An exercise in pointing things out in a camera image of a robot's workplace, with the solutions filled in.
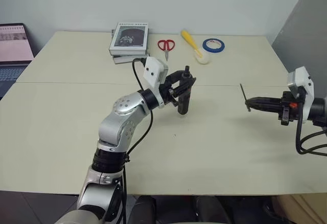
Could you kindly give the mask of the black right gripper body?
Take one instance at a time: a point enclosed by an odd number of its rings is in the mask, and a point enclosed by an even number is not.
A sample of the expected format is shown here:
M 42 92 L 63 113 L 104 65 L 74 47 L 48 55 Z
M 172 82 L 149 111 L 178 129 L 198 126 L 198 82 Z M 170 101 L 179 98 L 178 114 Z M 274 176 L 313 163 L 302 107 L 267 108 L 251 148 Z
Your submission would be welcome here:
M 295 98 L 290 91 L 284 91 L 280 102 L 282 110 L 278 113 L 281 125 L 288 126 L 290 122 L 298 120 L 299 105 L 304 105 L 304 102 L 305 92 Z

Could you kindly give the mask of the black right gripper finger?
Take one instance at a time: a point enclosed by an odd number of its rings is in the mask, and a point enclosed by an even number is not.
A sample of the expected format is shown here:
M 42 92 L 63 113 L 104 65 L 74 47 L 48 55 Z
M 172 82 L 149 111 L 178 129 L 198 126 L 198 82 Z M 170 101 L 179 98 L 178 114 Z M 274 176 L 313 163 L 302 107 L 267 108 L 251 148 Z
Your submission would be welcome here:
M 269 104 L 250 104 L 247 105 L 248 109 L 255 109 L 265 112 L 281 112 L 283 107 L 280 105 L 269 105 Z
M 253 97 L 246 100 L 247 104 L 280 104 L 281 98 Z

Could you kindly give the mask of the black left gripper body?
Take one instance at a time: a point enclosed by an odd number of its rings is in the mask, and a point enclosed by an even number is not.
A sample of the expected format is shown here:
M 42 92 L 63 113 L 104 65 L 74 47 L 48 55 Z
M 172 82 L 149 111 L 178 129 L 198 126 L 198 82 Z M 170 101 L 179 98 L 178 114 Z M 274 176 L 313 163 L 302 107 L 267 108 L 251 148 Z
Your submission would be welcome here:
M 173 97 L 174 91 L 172 85 L 179 81 L 178 75 L 168 75 L 163 84 L 160 85 L 160 95 L 164 105 L 172 103 L 175 107 L 178 106 L 178 101 Z

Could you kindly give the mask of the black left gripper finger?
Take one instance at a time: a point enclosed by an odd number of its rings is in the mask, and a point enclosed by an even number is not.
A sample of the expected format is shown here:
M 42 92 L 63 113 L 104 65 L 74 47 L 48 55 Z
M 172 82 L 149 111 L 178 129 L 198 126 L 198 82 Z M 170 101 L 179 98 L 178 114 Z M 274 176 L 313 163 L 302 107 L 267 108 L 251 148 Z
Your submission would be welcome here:
M 181 96 L 182 94 L 187 92 L 189 89 L 192 88 L 195 81 L 196 81 L 195 77 L 180 80 L 179 85 L 173 89 L 174 96 Z
M 182 79 L 183 70 L 175 71 L 166 77 L 166 82 L 176 83 Z

